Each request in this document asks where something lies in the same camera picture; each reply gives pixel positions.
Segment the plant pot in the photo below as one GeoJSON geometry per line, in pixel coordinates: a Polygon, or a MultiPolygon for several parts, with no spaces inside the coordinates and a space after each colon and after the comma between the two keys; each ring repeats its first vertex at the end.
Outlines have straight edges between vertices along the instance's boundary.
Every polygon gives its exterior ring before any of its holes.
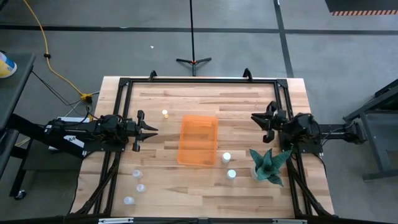
{"type": "Polygon", "coordinates": [[[251,173],[251,177],[257,182],[264,182],[264,181],[267,180],[267,179],[265,179],[265,180],[258,180],[257,179],[258,175],[256,173],[256,165],[255,164],[251,167],[250,173],[251,173]]]}

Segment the cart wheel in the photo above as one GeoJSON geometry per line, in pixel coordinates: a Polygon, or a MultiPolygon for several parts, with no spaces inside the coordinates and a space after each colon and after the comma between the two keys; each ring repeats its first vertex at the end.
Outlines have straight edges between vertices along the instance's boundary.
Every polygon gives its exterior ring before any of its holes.
{"type": "Polygon", "coordinates": [[[14,197],[14,199],[15,200],[22,200],[22,199],[24,199],[25,196],[26,196],[25,190],[20,190],[18,192],[18,195],[16,197],[14,197]]]}

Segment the orange plastic bin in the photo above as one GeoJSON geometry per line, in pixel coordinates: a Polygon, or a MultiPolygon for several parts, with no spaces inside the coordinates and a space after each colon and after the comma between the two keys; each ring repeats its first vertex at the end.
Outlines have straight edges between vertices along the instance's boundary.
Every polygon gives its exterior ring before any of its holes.
{"type": "Polygon", "coordinates": [[[213,166],[216,162],[218,118],[185,115],[182,119],[179,164],[213,166]]]}

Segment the gray floor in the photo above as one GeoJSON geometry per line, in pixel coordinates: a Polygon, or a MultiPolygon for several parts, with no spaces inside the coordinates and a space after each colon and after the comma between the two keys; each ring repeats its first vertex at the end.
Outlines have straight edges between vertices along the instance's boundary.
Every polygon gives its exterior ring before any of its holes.
{"type": "MultiPolygon", "coordinates": [[[[30,2],[43,24],[189,27],[189,6],[184,0],[30,2]]],[[[398,29],[397,16],[332,17],[324,1],[280,3],[286,29],[398,29]]],[[[193,6],[197,27],[277,28],[271,0],[202,0],[194,1],[193,6]]],[[[0,22],[35,24],[21,0],[11,1],[0,12],[0,22]]],[[[195,38],[197,58],[213,58],[199,68],[198,75],[238,77],[248,67],[255,77],[286,77],[278,34],[198,33],[195,38]]],[[[188,67],[175,62],[177,57],[191,57],[189,33],[47,32],[47,39],[54,69],[85,92],[98,91],[104,75],[148,76],[151,70],[162,76],[190,75],[188,67]]],[[[397,40],[395,35],[287,36],[294,75],[305,79],[312,112],[320,123],[342,123],[344,115],[398,77],[397,40]]],[[[68,85],[48,71],[40,32],[0,30],[0,49],[37,54],[34,70],[38,75],[70,101],[77,99],[68,85]]],[[[36,123],[69,110],[35,77],[29,78],[16,109],[36,123]]],[[[376,170],[368,144],[330,141],[324,150],[335,213],[396,223],[398,179],[362,181],[362,174],[376,170]]],[[[0,219],[68,213],[76,170],[29,172],[24,182],[29,194],[16,202],[7,193],[18,165],[18,161],[10,161],[0,181],[0,219]]]]}

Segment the yellow cable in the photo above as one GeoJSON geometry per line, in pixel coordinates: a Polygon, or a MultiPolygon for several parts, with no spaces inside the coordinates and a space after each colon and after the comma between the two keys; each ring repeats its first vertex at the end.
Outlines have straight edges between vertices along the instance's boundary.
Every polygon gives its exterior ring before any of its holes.
{"type": "MultiPolygon", "coordinates": [[[[33,11],[33,9],[30,7],[29,3],[24,0],[24,3],[26,4],[27,8],[29,9],[30,13],[32,13],[33,17],[35,17],[36,22],[38,23],[40,30],[42,31],[43,34],[43,39],[44,39],[44,45],[45,45],[45,53],[47,55],[49,55],[49,45],[47,44],[47,38],[45,37],[44,34],[44,30],[42,27],[42,24],[40,23],[39,19],[37,18],[35,12],[33,11]]],[[[88,98],[92,98],[92,94],[86,94],[86,93],[82,93],[71,81],[67,80],[65,77],[63,77],[62,75],[58,74],[56,71],[54,71],[54,69],[52,69],[51,65],[50,65],[50,59],[48,57],[45,58],[47,60],[47,65],[49,66],[49,69],[52,73],[56,74],[58,77],[60,77],[61,79],[65,80],[67,83],[69,83],[69,85],[71,85],[79,94],[80,94],[80,98],[83,101],[89,101],[88,98]]]]}

